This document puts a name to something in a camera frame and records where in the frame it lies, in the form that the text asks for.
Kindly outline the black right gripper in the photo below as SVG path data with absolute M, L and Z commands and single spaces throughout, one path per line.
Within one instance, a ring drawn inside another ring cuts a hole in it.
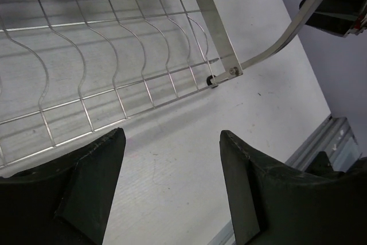
M 338 37 L 366 30 L 366 0 L 302 0 L 299 26 L 316 28 Z

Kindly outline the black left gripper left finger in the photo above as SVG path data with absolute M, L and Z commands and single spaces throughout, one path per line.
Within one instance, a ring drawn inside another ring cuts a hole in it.
M 116 128 L 1 178 L 2 244 L 102 244 L 126 147 Z

